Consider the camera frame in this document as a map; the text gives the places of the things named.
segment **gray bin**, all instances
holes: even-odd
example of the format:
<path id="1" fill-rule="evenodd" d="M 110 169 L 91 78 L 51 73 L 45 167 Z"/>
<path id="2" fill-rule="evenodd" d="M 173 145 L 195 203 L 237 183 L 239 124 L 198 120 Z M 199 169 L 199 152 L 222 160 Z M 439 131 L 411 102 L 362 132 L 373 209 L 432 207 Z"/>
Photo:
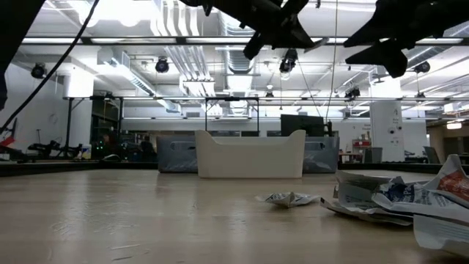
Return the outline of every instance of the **gray bin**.
<path id="1" fill-rule="evenodd" d="M 195 136 L 159 136 L 157 152 L 160 172 L 197 173 Z M 303 173 L 334 173 L 338 162 L 339 138 L 306 137 Z"/>

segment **computer monitor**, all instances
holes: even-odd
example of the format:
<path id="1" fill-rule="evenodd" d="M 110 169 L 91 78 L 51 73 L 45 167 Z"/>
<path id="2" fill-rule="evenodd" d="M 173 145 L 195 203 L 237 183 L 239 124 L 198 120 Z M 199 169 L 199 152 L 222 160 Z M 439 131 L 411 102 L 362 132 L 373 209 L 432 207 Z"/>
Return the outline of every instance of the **computer monitor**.
<path id="1" fill-rule="evenodd" d="M 305 130 L 307 136 L 324 136 L 324 118 L 282 114 L 281 136 L 290 136 L 297 130 Z"/>

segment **wire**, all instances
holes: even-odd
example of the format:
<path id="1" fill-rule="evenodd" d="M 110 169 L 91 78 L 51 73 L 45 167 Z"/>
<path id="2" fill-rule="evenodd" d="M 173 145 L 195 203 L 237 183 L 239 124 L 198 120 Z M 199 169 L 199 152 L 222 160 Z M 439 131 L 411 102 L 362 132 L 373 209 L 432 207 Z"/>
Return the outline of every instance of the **wire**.
<path id="1" fill-rule="evenodd" d="M 334 93 L 334 76 L 336 74 L 336 56 L 337 56 L 337 28 L 339 24 L 339 0 L 336 0 L 336 31 L 334 33 L 334 56 L 332 62 L 332 81 L 330 82 L 330 95 L 328 102 L 328 110 L 325 112 L 325 121 L 328 121 L 330 102 L 332 101 L 332 94 Z"/>
<path id="2" fill-rule="evenodd" d="M 72 52 L 73 48 L 75 47 L 76 43 L 78 43 L 78 41 L 80 40 L 81 38 L 81 35 L 83 35 L 85 29 L 86 29 L 86 26 L 88 26 L 88 23 L 89 21 L 91 20 L 91 17 L 93 16 L 93 14 L 95 13 L 95 9 L 96 9 L 96 6 L 97 4 L 100 2 L 100 0 L 95 0 L 95 2 L 93 3 L 92 7 L 91 7 L 91 10 L 89 11 L 89 14 L 88 14 L 88 17 L 86 18 L 86 20 L 83 22 L 83 26 L 81 27 L 80 31 L 78 32 L 78 34 L 76 35 L 75 39 L 73 40 L 72 44 L 70 45 L 70 47 L 68 47 L 68 49 L 65 51 L 65 53 L 62 55 L 62 57 L 59 59 L 59 61 L 57 62 L 57 64 L 55 66 L 53 66 L 52 70 L 47 74 L 47 76 L 43 79 L 43 81 L 41 81 L 41 83 L 39 84 L 39 86 L 33 91 L 32 94 L 30 94 L 30 96 L 28 96 L 28 98 L 20 105 L 20 107 L 18 107 L 18 109 L 16 109 L 16 111 L 13 112 L 13 114 L 8 118 L 8 120 L 4 123 L 4 125 L 1 127 L 0 129 L 0 133 L 3 133 L 3 131 L 5 131 L 5 129 L 7 128 L 7 126 L 15 119 L 15 117 L 21 113 L 21 111 L 23 111 L 23 109 L 29 104 L 31 103 L 32 99 L 37 95 L 37 93 L 45 86 L 45 84 L 49 81 L 49 79 L 51 79 L 51 77 L 54 75 L 54 73 L 57 71 L 57 69 L 59 69 L 60 65 L 64 62 L 64 60 L 68 57 L 68 55 L 70 55 L 70 52 Z"/>
<path id="3" fill-rule="evenodd" d="M 313 104 L 314 104 L 314 106 L 316 106 L 317 114 L 321 117 L 320 110 L 317 108 L 316 102 L 314 102 L 313 93 L 311 92 L 311 89 L 309 89 L 308 81 L 306 80 L 305 73 L 303 72 L 303 67 L 301 66 L 301 62 L 300 62 L 299 59 L 297 59 L 297 61 L 298 61 L 298 64 L 300 65 L 301 75 L 303 75 L 303 80 L 305 80 L 306 88 L 308 89 L 308 92 L 309 92 L 309 95 L 311 96 L 311 99 L 313 99 Z"/>

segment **black cable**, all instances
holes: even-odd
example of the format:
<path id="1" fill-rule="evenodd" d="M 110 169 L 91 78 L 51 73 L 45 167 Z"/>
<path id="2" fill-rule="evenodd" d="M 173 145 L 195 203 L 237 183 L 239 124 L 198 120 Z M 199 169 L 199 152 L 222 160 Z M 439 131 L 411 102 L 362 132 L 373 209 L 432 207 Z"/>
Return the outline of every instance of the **black cable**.
<path id="1" fill-rule="evenodd" d="M 73 48 L 76 46 L 78 41 L 81 39 L 81 35 L 85 32 L 86 27 L 88 26 L 89 21 L 91 20 L 91 17 L 95 13 L 95 9 L 97 4 L 99 3 L 100 0 L 95 0 L 93 3 L 91 10 L 89 11 L 88 17 L 86 20 L 83 22 L 83 26 L 81 27 L 80 31 L 76 35 L 75 39 L 73 40 L 72 44 L 68 49 L 65 51 L 65 53 L 62 55 L 62 57 L 59 59 L 57 64 L 53 66 L 52 70 L 48 73 L 48 75 L 41 81 L 39 86 L 28 96 L 28 98 L 16 109 L 16 111 L 13 112 L 13 114 L 8 118 L 8 120 L 5 122 L 5 124 L 1 127 L 0 134 L 7 129 L 8 125 L 15 119 L 15 117 L 23 111 L 23 109 L 32 101 L 34 96 L 37 95 L 37 93 L 45 86 L 45 84 L 51 79 L 52 75 L 59 69 L 60 65 L 64 62 L 64 60 L 70 55 L 70 52 L 72 52 Z"/>

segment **wooden table surface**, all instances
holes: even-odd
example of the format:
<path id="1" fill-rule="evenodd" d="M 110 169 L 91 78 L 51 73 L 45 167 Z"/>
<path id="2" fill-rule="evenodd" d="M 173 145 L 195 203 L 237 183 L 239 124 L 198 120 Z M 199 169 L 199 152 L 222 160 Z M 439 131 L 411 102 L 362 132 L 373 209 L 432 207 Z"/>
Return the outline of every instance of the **wooden table surface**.
<path id="1" fill-rule="evenodd" d="M 0 259 L 21 264 L 468 263 L 421 249 L 412 228 L 338 216 L 318 204 L 282 210 L 254 199 L 274 191 L 331 198 L 335 182 L 333 175 L 200 180 L 143 170 L 1 178 Z"/>

